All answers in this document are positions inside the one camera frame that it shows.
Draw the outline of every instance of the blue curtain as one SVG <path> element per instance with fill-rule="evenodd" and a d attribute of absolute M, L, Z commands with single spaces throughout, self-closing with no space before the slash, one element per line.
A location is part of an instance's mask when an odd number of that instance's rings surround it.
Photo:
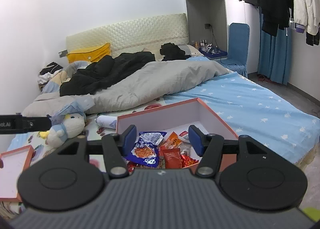
<path fill-rule="evenodd" d="M 263 15 L 260 11 L 260 26 Z M 291 29 L 278 29 L 277 36 L 270 36 L 260 28 L 260 57 L 258 74 L 263 74 L 271 81 L 287 85 L 291 66 Z"/>

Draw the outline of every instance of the bed headboard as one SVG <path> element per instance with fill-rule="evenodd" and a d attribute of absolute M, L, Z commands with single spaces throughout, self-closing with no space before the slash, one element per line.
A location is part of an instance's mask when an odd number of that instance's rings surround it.
<path fill-rule="evenodd" d="M 159 51 L 164 43 L 188 44 L 188 23 L 184 13 L 134 19 L 68 36 L 66 42 L 69 52 L 110 42 L 112 57 L 145 47 Z"/>

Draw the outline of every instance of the gray floor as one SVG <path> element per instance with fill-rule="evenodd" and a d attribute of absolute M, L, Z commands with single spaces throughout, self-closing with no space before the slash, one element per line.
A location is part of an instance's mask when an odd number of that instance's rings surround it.
<path fill-rule="evenodd" d="M 275 94 L 284 98 L 286 101 L 290 102 L 297 109 L 299 109 L 307 114 L 317 116 L 317 114 L 315 112 L 320 111 L 319 106 L 314 104 L 312 101 L 309 101 L 303 95 L 297 93 L 294 90 L 291 90 L 290 88 L 288 88 L 285 85 L 276 84 L 276 83 L 269 83 L 269 82 L 259 82 L 258 77 L 256 75 L 249 76 L 249 79 L 254 81 L 255 83 L 271 90 Z"/>
<path fill-rule="evenodd" d="M 320 111 L 320 107 L 308 100 L 301 94 L 294 90 L 291 90 L 285 85 L 258 82 L 257 76 L 250 76 L 250 80 L 255 83 L 271 90 L 275 94 L 284 98 L 290 102 L 297 109 L 314 116 L 317 116 L 316 112 Z M 300 208 L 314 207 L 320 209 L 320 152 L 316 154 L 313 162 L 305 169 L 305 174 L 308 178 L 308 189 L 302 200 Z"/>

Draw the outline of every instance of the yellow pillow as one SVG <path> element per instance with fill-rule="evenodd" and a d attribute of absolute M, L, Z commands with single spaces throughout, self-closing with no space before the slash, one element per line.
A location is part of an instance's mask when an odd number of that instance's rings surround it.
<path fill-rule="evenodd" d="M 69 63 L 75 61 L 97 62 L 105 55 L 110 55 L 110 43 L 103 46 L 94 46 L 88 48 L 77 49 L 67 54 Z"/>

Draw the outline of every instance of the plush duck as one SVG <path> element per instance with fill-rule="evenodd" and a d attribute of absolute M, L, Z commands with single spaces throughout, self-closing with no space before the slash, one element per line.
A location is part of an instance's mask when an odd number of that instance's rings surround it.
<path fill-rule="evenodd" d="M 67 139 L 74 138 L 83 131 L 84 121 L 85 114 L 67 114 L 61 124 L 53 125 L 50 130 L 39 134 L 49 146 L 60 147 Z"/>

